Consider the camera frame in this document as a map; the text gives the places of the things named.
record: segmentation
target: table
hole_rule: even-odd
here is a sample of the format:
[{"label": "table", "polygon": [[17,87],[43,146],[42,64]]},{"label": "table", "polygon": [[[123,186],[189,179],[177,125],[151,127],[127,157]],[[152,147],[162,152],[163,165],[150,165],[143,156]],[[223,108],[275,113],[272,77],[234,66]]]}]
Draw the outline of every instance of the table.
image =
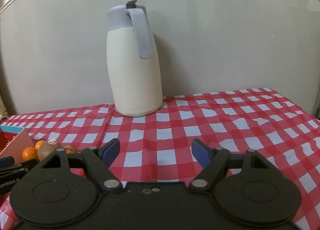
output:
[{"label": "table", "polygon": [[[320,121],[269,88],[165,97],[157,112],[144,117],[124,117],[114,104],[102,104],[14,115],[3,124],[78,150],[119,138],[120,154],[110,170],[122,182],[189,184],[201,171],[190,150],[194,138],[236,153],[255,149],[299,187],[297,224],[305,230],[320,226]],[[0,228],[10,229],[16,218],[8,194],[0,204]]]}]

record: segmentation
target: jug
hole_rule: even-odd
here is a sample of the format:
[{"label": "jug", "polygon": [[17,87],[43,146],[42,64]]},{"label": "jug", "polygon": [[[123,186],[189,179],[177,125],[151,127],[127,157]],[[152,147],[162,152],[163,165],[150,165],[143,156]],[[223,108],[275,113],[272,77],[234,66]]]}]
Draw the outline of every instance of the jug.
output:
[{"label": "jug", "polygon": [[116,110],[144,116],[162,104],[158,53],[146,9],[137,0],[108,12],[107,65]]}]

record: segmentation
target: box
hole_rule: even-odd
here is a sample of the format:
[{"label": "box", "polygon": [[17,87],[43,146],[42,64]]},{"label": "box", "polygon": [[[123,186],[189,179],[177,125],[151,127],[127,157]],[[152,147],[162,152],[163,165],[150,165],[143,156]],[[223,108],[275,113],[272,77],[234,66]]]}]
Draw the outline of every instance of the box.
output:
[{"label": "box", "polygon": [[34,146],[24,127],[0,125],[0,158],[12,156],[15,164],[21,163],[23,150]]}]

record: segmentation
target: orange fruit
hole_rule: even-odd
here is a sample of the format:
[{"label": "orange fruit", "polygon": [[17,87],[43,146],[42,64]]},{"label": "orange fruit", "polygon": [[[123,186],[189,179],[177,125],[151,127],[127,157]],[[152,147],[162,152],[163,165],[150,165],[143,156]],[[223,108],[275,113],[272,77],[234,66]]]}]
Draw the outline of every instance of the orange fruit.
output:
[{"label": "orange fruit", "polygon": [[38,159],[38,150],[36,148],[33,147],[27,147],[23,150],[22,152],[22,160],[23,161],[28,161],[31,159]]},{"label": "orange fruit", "polygon": [[41,146],[43,143],[44,143],[43,140],[37,141],[37,143],[36,143],[36,145],[35,145],[35,148],[36,148],[37,150],[39,150],[40,146]]}]

